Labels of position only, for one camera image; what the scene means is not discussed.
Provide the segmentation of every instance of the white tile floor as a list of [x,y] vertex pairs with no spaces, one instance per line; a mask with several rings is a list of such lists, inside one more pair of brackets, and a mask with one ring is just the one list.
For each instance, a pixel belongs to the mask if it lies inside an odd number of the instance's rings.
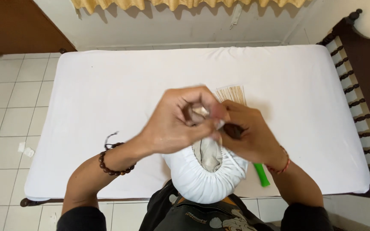
[[[53,231],[62,205],[20,207],[32,158],[18,144],[36,150],[54,83],[58,53],[0,57],[0,231]],[[265,222],[280,220],[287,204],[280,198],[244,199]],[[108,230],[138,230],[146,201],[100,204]]]

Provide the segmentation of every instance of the yellow curtain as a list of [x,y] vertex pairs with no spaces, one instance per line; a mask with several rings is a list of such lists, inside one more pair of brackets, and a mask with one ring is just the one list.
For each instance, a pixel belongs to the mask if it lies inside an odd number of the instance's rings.
[[[94,12],[94,8],[100,5],[102,9],[106,9],[111,3],[116,3],[117,6],[126,10],[132,6],[136,6],[140,10],[145,9],[144,0],[71,0],[75,8],[80,9],[85,7],[90,14]],[[238,0],[150,0],[152,5],[156,6],[165,3],[170,10],[175,10],[178,5],[186,5],[188,8],[196,7],[199,3],[205,2],[210,7],[215,7],[216,3],[223,2],[227,7]],[[251,0],[239,0],[244,4],[249,4]],[[306,0],[258,0],[261,7],[266,7],[269,1],[278,3],[279,7],[283,7],[286,3],[292,3],[296,7],[301,7]]]

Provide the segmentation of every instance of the green tube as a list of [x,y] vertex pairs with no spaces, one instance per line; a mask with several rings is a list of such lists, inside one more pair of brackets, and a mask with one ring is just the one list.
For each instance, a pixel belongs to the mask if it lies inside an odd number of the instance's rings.
[[262,187],[266,187],[266,186],[270,185],[270,183],[268,181],[268,178],[266,177],[264,167],[262,166],[262,164],[254,163],[254,167],[257,170],[258,176],[260,177]]

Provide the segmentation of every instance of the white sheet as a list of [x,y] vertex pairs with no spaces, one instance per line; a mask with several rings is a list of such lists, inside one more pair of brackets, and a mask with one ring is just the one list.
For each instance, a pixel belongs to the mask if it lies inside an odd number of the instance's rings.
[[[110,142],[136,135],[164,90],[243,84],[291,159],[323,194],[366,192],[370,178],[357,130],[331,57],[323,46],[86,51],[58,62],[48,115],[27,182],[33,200],[63,198],[72,172]],[[170,178],[159,154],[118,177],[99,198],[150,197]],[[279,195],[262,188],[253,166],[235,194]]]

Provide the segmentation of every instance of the wooden door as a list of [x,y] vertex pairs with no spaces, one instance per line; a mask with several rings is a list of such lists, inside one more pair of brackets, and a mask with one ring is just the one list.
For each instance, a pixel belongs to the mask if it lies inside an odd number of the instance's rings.
[[0,0],[0,55],[75,51],[33,0]]

